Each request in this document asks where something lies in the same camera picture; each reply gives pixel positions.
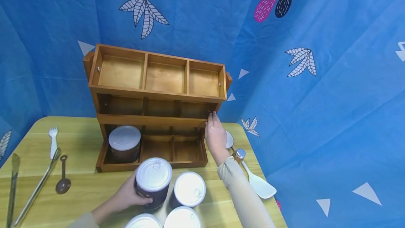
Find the metal tongs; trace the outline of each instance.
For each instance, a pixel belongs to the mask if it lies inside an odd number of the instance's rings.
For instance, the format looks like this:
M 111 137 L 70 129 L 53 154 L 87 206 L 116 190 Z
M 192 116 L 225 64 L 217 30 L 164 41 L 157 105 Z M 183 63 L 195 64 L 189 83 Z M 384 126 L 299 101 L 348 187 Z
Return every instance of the metal tongs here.
M 10 198 L 8 201 L 8 214 L 7 214 L 6 228 L 19 227 L 21 225 L 22 220 L 24 219 L 25 215 L 31 208 L 32 204 L 35 201 L 35 198 L 37 198 L 37 195 L 41 191 L 46 180 L 48 179 L 48 177 L 50 176 L 56 163 L 58 162 L 60 153 L 61 153 L 61 150 L 60 150 L 60 148 L 58 148 L 56 150 L 55 154 L 53 155 L 53 159 L 52 159 L 50 165 L 48 166 L 48 169 L 46 170 L 45 174 L 39 181 L 37 187 L 35 188 L 34 192 L 30 196 L 29 200 L 27 201 L 26 205 L 24 206 L 23 210 L 21 211 L 21 213 L 19 214 L 19 216 L 17 217 L 15 222 L 14 222 L 13 214 L 14 214 L 15 192 L 17 189 L 17 177 L 18 177 L 18 170 L 19 170 L 19 166 L 20 166 L 20 158 L 17 154 L 15 154 L 15 153 L 13 154 L 13 160 L 12 160 L 13 168 L 12 168 L 12 173 L 11 173 L 11 189 L 10 189 Z

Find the white fork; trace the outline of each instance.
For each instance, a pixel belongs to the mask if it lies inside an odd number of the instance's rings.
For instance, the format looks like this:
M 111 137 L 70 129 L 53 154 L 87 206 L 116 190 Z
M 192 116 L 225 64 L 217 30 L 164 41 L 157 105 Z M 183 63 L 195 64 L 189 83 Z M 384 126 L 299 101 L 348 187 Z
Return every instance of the white fork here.
M 58 128 L 54 127 L 50 129 L 49 135 L 52 138 L 52 143 L 51 143 L 51 154 L 50 158 L 53 159 L 53 156 L 56 153 L 56 149 L 58 149 L 58 144 L 56 143 L 56 135 L 58 134 Z

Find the white leaf pattern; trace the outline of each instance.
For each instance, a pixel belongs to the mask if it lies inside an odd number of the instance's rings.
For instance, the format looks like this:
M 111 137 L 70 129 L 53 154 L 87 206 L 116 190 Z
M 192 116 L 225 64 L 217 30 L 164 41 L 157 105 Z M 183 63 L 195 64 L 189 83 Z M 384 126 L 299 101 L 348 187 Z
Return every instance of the white leaf pattern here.
M 242 118 L 241 118 L 240 120 L 242 121 L 243 127 L 244 127 L 245 129 L 249 129 L 249 121 L 250 121 L 250 118 L 248 118 L 246 121 L 243 120 Z
M 290 62 L 290 66 L 298 62 L 299 60 L 302 60 L 309 54 L 310 50 L 309 49 L 304 49 L 301 50 L 300 52 L 296 53 L 293 57 L 293 59 Z
M 152 5 L 151 2 L 149 2 L 149 0 L 146 0 L 146 3 L 149 8 L 149 13 L 154 20 L 165 25 L 169 24 L 169 22 L 165 19 L 165 17 L 163 17 L 163 15 L 156 9 L 154 5 Z
M 250 127 L 248 128 L 248 130 L 256 129 L 256 126 L 257 126 L 257 118 L 256 118 L 256 116 L 255 116 L 255 118 L 253 118 L 252 124 L 250 125 Z
M 0 160 L 2 160 L 6 154 L 8 142 L 10 141 L 11 131 L 9 130 L 0 140 Z
M 139 0 L 129 0 L 126 1 L 120 8 L 119 10 L 121 11 L 126 11 L 126 12 L 132 12 L 134 10 L 134 6 L 136 4 L 136 2 L 138 2 Z
M 290 54 L 290 55 L 296 55 L 298 52 L 300 52 L 300 51 L 302 51 L 302 50 L 304 50 L 304 49 L 306 49 L 306 48 L 304 48 L 304 47 L 297 47 L 296 49 L 287 50 L 287 51 L 285 51 L 285 53 Z
M 299 74 L 303 73 L 306 68 L 308 68 L 312 75 L 316 76 L 315 60 L 312 50 L 304 47 L 297 47 L 296 49 L 287 50 L 285 53 L 294 55 L 289 66 L 301 60 L 301 62 L 293 69 L 293 71 L 290 72 L 290 74 L 287 75 L 287 77 L 298 76 Z
M 153 28 L 153 19 L 149 15 L 149 11 L 145 11 L 145 15 L 143 17 L 141 39 L 145 39 L 151 33 L 152 28 Z
M 152 32 L 155 20 L 164 25 L 169 25 L 169 22 L 149 0 L 129 0 L 119 10 L 133 12 L 135 27 L 144 15 L 141 39 L 145 39 Z
M 315 60 L 312 51 L 310 51 L 309 55 L 307 56 L 307 67 L 309 72 L 312 73 L 312 75 L 316 76 Z
M 249 125 L 250 118 L 247 119 L 246 121 L 243 120 L 242 118 L 241 118 L 240 120 L 242 121 L 242 125 L 243 125 L 243 127 L 245 128 L 246 132 L 249 132 L 250 134 L 253 134 L 253 135 L 255 135 L 256 137 L 259 137 L 259 134 L 258 134 L 258 133 L 256 132 L 256 130 L 255 130 L 255 128 L 256 128 L 256 126 L 257 126 L 257 118 L 256 118 L 256 116 L 255 116 L 255 118 L 253 119 L 251 125 Z
M 135 4 L 134 8 L 134 25 L 135 27 L 138 25 L 139 20 L 141 19 L 142 14 L 145 11 L 145 0 L 138 0 Z
M 250 134 L 255 135 L 256 137 L 260 137 L 259 134 L 254 129 L 249 129 L 249 130 L 247 130 L 247 132 L 249 132 Z
M 249 124 L 250 124 L 250 118 L 248 118 L 245 122 L 245 125 L 244 125 L 245 129 L 249 129 Z
M 297 67 L 296 67 L 293 71 L 290 72 L 290 74 L 288 74 L 287 77 L 295 77 L 295 76 L 298 76 L 299 74 L 303 73 L 303 71 L 305 70 L 306 66 L 307 66 L 307 60 L 304 59 L 304 60 L 302 60 L 302 61 L 299 63 L 299 65 L 297 65 Z

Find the blue fabric wall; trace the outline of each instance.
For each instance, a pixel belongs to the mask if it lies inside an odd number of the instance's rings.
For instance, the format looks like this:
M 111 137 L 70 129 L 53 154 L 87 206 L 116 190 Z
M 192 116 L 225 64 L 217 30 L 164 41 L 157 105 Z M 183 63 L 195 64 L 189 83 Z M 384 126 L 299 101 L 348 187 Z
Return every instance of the blue fabric wall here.
M 0 166 L 37 119 L 95 115 L 78 41 L 116 45 L 226 64 L 221 119 L 289 227 L 405 226 L 405 0 L 148 0 L 143 39 L 128 1 L 0 0 Z

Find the metal jar lid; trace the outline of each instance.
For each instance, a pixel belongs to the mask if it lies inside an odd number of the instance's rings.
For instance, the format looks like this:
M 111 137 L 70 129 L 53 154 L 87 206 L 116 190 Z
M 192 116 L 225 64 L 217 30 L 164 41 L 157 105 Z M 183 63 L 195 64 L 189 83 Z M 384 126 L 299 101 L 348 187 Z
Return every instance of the metal jar lid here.
M 237 150 L 235 151 L 235 155 L 236 155 L 238 158 L 240 158 L 240 159 L 244 159 L 245 156 L 246 156 L 246 151 L 243 150 L 243 149 L 237 149 Z
M 195 172 L 184 172 L 177 178 L 174 186 L 176 199 L 181 205 L 195 207 L 199 205 L 207 188 L 203 178 Z
M 131 219 L 125 228 L 162 228 L 159 220 L 151 214 L 140 214 Z
M 231 148 L 233 146 L 233 142 L 234 140 L 232 135 L 228 131 L 226 131 L 226 148 Z
M 168 161 L 162 158 L 150 158 L 139 165 L 136 183 L 147 192 L 157 192 L 169 185 L 172 175 L 172 166 Z
M 141 140 L 141 132 L 133 126 L 117 127 L 108 137 L 111 148 L 117 151 L 131 150 L 139 144 L 139 140 Z
M 201 228 L 197 213 L 190 207 L 181 206 L 172 210 L 167 216 L 164 228 Z

